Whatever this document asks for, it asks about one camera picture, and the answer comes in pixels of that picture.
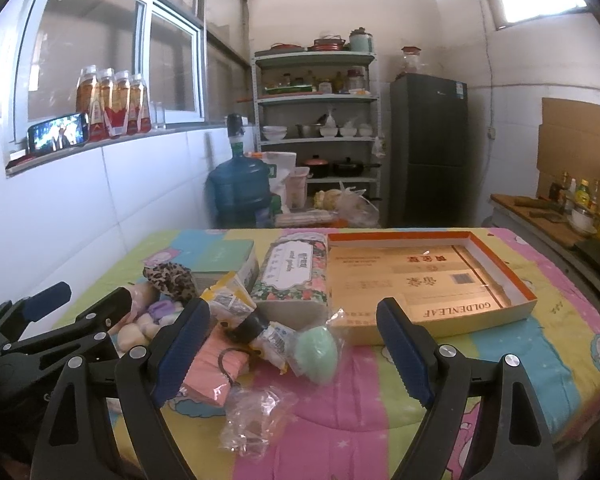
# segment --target pink package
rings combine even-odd
[[[218,358],[223,352],[222,367],[231,380],[218,367]],[[217,324],[193,359],[182,386],[192,399],[221,408],[232,383],[248,361],[246,348],[229,341]]]

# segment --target wooden countertop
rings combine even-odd
[[[496,204],[515,213],[517,216],[525,219],[530,224],[533,224],[535,227],[537,227],[543,233],[545,233],[549,238],[551,238],[554,242],[560,244],[565,249],[573,249],[573,246],[577,242],[581,242],[584,240],[584,237],[580,236],[573,229],[571,229],[568,223],[555,224],[549,222],[545,218],[529,218],[529,213],[532,211],[547,212],[549,210],[538,209],[533,207],[516,206],[514,205],[514,201],[517,198],[517,196],[510,195],[491,195],[491,200],[493,200]]]

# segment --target blue water bottle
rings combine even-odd
[[[228,115],[226,129],[234,156],[209,173],[218,225],[222,229],[273,227],[269,167],[257,158],[244,156],[240,115]]]

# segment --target white label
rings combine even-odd
[[[262,282],[286,290],[311,280],[314,247],[306,242],[285,242],[271,251]]]

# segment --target blue gripper pad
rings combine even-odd
[[[24,300],[22,317],[29,322],[40,321],[56,308],[68,303],[70,299],[71,287],[65,282],[58,282]]]
[[[409,321],[394,298],[378,303],[376,325],[410,397],[429,409],[438,376],[436,342],[426,328]]]
[[[152,399],[157,408],[161,408],[178,393],[193,358],[205,341],[209,321],[210,313],[206,301],[194,298],[187,303],[176,322],[161,329],[149,346],[152,350],[150,361],[153,360],[151,364],[156,370]],[[163,344],[168,345],[168,348],[164,348],[164,351],[158,349],[154,354],[154,347],[160,348]]]

